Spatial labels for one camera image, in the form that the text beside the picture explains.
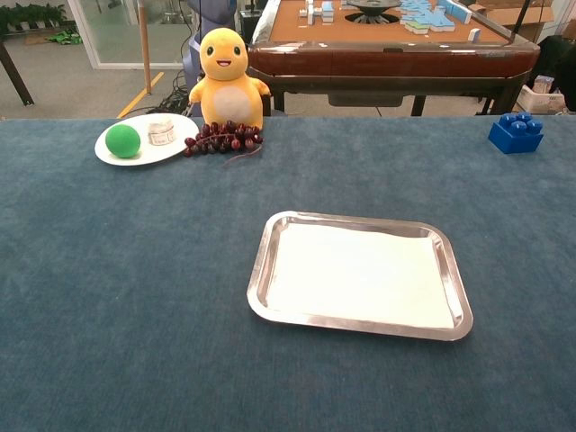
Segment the white paper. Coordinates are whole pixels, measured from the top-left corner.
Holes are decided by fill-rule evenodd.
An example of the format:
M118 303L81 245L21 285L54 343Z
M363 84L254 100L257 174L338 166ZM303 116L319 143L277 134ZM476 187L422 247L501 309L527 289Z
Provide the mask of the white paper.
M430 238L292 224L280 234L268 308L452 329Z

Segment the potted plant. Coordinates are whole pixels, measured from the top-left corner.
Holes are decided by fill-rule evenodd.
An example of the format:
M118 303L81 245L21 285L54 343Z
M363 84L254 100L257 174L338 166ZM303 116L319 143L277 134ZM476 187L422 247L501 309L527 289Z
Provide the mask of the potted plant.
M43 21L44 8L38 6L37 4L31 4L28 6L28 24L32 29L43 29L46 24Z
M30 25L28 24L28 8L29 6L22 6L18 3L14 8L14 13L16 15L16 19L18 20L18 25L22 30L30 29Z
M59 27L66 20L66 12L63 4L59 4L58 6L50 6L50 4L46 4L46 9L46 15L49 18L52 27Z
M14 8L12 9L8 9L8 14L7 14L7 18L8 18L8 23L7 23L7 27L8 27L8 31L9 32L16 32L18 30L18 27L20 26L20 17L18 16L18 14L16 13L16 10Z
M9 16L10 9L8 9L8 6L0 6L0 38L8 33Z

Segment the stuffed animal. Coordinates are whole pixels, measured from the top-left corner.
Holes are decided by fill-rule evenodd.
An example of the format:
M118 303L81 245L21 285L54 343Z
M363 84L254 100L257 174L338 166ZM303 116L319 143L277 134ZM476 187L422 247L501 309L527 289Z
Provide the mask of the stuffed animal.
M246 75L248 54L244 41L233 30L210 31L200 45L200 62L206 76L190 92L190 103L201 102L208 124L228 120L262 129L261 95L268 86Z

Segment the stainless steel tray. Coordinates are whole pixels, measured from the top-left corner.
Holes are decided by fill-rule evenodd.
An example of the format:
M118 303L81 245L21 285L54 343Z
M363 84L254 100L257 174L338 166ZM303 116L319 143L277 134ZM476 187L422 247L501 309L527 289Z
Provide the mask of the stainless steel tray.
M446 236L402 220L277 213L247 298L267 320L332 329L456 340L473 324Z

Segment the wooden pole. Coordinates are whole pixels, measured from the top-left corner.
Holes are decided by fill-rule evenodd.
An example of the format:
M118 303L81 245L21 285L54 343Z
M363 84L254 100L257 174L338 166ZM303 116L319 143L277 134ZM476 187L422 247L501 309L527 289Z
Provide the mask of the wooden pole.
M146 91L152 95L152 79L150 77L150 56L148 46L148 16L142 0L138 0L138 21L140 27L140 44L142 45L142 61L144 62L144 77Z

